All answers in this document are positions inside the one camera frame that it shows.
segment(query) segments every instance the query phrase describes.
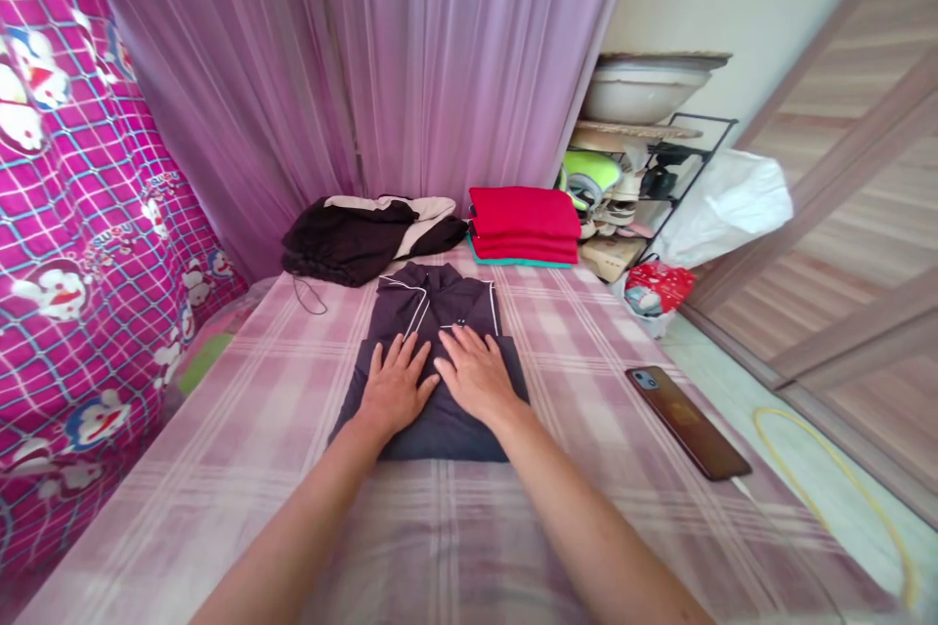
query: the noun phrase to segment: sheer curtain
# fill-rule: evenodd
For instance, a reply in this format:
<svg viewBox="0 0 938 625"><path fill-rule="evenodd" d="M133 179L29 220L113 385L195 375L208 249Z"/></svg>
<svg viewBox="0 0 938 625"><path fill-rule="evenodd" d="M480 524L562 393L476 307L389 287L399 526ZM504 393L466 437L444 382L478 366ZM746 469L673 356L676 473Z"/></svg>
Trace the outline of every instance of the sheer curtain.
<svg viewBox="0 0 938 625"><path fill-rule="evenodd" d="M358 191L324 0L111 0L160 134L249 278L325 194Z"/></svg>
<svg viewBox="0 0 938 625"><path fill-rule="evenodd" d="M614 0L328 0L367 190L549 187Z"/></svg>

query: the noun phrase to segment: pink checkered sheet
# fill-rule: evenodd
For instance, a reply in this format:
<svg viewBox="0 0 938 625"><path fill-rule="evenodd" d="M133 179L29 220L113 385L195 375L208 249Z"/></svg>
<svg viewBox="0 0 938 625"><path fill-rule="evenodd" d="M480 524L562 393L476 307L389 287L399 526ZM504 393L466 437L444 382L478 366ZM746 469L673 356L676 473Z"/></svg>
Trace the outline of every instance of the pink checkered sheet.
<svg viewBox="0 0 938 625"><path fill-rule="evenodd" d="M495 281L537 417L718 622L839 622L830 598L868 622L901 617L587 269L483 267L465 245L417 261ZM346 393L376 281L310 283L328 312L277 281L19 623L188 621L322 455ZM730 482L704 479L632 390L624 370L647 364L746 455L771 522ZM451 461L374 469L307 614L588 621L512 468Z"/></svg>

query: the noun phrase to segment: floor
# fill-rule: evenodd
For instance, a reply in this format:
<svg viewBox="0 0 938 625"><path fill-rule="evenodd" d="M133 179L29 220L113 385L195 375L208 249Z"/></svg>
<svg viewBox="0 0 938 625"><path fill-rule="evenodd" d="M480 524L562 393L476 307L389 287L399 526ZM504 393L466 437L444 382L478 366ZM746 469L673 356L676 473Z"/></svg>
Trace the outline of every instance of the floor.
<svg viewBox="0 0 938 625"><path fill-rule="evenodd" d="M684 317L673 320L661 344L727 421L781 476L782 472L752 423L752 412L757 407L777 407L796 416L798 413L767 391ZM883 588L900 594L904 581L896 548L882 521L856 487L827 452L794 423L768 416L762 425L847 552ZM938 623L938 533L845 454L839 450L837 453L896 526L916 564L918 588L914 613L917 619L922 623Z"/></svg>

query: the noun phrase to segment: white basin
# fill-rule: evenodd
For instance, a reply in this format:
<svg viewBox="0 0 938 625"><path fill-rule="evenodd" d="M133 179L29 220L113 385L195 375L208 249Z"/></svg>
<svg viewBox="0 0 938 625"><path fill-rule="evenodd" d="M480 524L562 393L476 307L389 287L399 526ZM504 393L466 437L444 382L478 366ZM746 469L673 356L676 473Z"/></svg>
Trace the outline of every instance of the white basin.
<svg viewBox="0 0 938 625"><path fill-rule="evenodd" d="M657 124L667 118L710 79L706 70L643 68L593 72L583 101L582 117L596 122Z"/></svg>

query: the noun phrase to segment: stack of folded clothes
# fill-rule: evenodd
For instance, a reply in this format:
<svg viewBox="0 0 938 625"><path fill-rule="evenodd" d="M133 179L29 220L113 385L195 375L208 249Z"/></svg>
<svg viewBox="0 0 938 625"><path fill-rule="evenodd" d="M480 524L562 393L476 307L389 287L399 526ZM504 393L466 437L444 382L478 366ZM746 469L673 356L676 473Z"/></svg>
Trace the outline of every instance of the stack of folded clothes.
<svg viewBox="0 0 938 625"><path fill-rule="evenodd" d="M568 268L576 263L579 217L562 190L473 187L470 238L483 264Z"/></svg>

